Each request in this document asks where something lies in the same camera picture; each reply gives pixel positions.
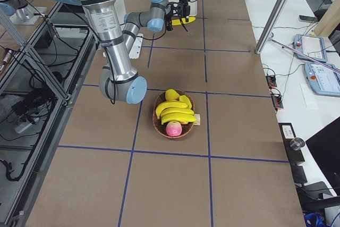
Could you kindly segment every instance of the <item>fruit basket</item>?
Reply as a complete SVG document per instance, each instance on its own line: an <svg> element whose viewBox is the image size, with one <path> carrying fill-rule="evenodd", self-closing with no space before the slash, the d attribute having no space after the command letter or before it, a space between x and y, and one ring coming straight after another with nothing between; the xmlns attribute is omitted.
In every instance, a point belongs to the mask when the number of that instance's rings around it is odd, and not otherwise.
<svg viewBox="0 0 340 227"><path fill-rule="evenodd" d="M192 110L194 110L194 102L192 100L192 98L186 94L184 91L181 91L181 90L176 90L178 94L180 95L186 95L191 104L192 104ZM158 97L156 98L156 101L155 101L155 105L154 105L154 112L153 112L153 115L152 115L152 122L154 124L154 127L155 129L157 130L157 132L159 134L161 134L163 137L166 137L166 138L171 138L171 139L175 139L175 138L182 138L184 137L185 135L187 135L191 130L192 130L192 127L193 127L193 122L189 122L188 124L181 124L182 126L182 133L179 135L179 136L176 136L176 137L171 137L169 135L166 134L166 131L165 131L165 128L166 128L166 124L163 124L161 123L161 119L157 119L157 116L156 116L156 112L155 112L155 109L156 107L162 103L166 101L165 100L165 92L163 92L162 94L158 95Z"/></svg>

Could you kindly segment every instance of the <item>bowl of fruit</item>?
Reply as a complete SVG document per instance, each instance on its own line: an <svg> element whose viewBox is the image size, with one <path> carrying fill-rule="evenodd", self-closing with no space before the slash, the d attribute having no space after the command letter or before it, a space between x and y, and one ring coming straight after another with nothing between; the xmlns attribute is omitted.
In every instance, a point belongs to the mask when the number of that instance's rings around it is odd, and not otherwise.
<svg viewBox="0 0 340 227"><path fill-rule="evenodd" d="M152 122L163 137L182 138L195 121L194 102L184 91L169 89L156 98Z"/></svg>

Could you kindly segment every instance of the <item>silver cup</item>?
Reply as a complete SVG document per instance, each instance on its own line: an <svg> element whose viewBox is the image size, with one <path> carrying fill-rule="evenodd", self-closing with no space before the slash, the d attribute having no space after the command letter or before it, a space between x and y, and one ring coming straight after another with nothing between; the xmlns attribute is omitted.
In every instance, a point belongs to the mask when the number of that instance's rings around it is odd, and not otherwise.
<svg viewBox="0 0 340 227"><path fill-rule="evenodd" d="M289 146L297 151L306 145L306 142L302 138L294 138L289 142Z"/></svg>

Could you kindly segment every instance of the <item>white desk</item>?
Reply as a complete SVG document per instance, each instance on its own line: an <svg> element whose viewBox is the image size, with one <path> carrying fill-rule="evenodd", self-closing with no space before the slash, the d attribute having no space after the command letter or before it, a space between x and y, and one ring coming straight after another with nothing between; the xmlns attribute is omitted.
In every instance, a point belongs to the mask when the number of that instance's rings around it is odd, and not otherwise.
<svg viewBox="0 0 340 227"><path fill-rule="evenodd" d="M252 25L254 27L264 27L276 0L245 0L245 2ZM306 0L288 0L275 27L300 28L308 26L309 23L299 21L299 14L313 16L313 12ZM253 28L253 31L256 40L258 40L263 29ZM305 33L305 31L306 28L277 28L273 30L273 33L274 39L283 44L289 44L293 42L294 36L297 33ZM325 38L325 43L326 47L330 46L328 38ZM337 53L327 53L327 56L328 63L333 63L340 68L340 57ZM291 71L289 72L292 57L293 53L291 51L282 49L274 43L267 43L261 53L262 63L267 64L276 74L291 73L300 64L305 63L305 61L294 58ZM285 90L286 79L287 77L279 76L276 79L278 89L282 94ZM307 90L303 92L301 86L304 86ZM314 106L307 104L305 98L311 101ZM294 74L289 76L283 98L283 106L284 109L279 110L276 115L277 121L291 122L296 136L304 140L309 139L340 116L340 98L315 95L305 78L303 66L300 66ZM303 167L308 179L307 184L323 181L330 187L329 182L320 171L308 148L302 148L302 153L306 161Z"/></svg>

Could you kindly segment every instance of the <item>yellow banana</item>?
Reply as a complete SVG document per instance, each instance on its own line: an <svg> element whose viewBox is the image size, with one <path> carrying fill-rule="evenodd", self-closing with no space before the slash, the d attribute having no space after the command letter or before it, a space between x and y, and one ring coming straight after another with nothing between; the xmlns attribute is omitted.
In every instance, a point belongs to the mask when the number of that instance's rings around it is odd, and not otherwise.
<svg viewBox="0 0 340 227"><path fill-rule="evenodd" d="M189 99L188 97L186 97L186 95L181 95L181 96L179 97L179 101L184 102L184 103L187 103L188 109L191 109L191 108L192 108L191 101L190 101L190 99Z"/></svg>
<svg viewBox="0 0 340 227"><path fill-rule="evenodd" d="M164 115L161 119L161 124L163 125L166 122L170 121L178 121L178 122L194 122L196 121L196 117L191 114L182 114L182 113L171 113Z"/></svg>
<svg viewBox="0 0 340 227"><path fill-rule="evenodd" d="M178 100L179 97L180 97L180 95L174 89L169 89L165 92L165 100L166 101Z"/></svg>
<svg viewBox="0 0 340 227"><path fill-rule="evenodd" d="M170 101L165 101L165 102L162 102L160 103L157 107L156 107L156 116L157 116L157 119L159 119L160 117L160 113L166 109L166 108L169 108L169 107L179 107L179 108L187 108L188 105L187 103L184 103L184 102L180 102L178 100L170 100Z"/></svg>
<svg viewBox="0 0 340 227"><path fill-rule="evenodd" d="M169 107L169 108L164 109L160 113L160 117L162 118L164 115L171 114L171 113L183 113L183 114L194 115L194 111L188 108Z"/></svg>

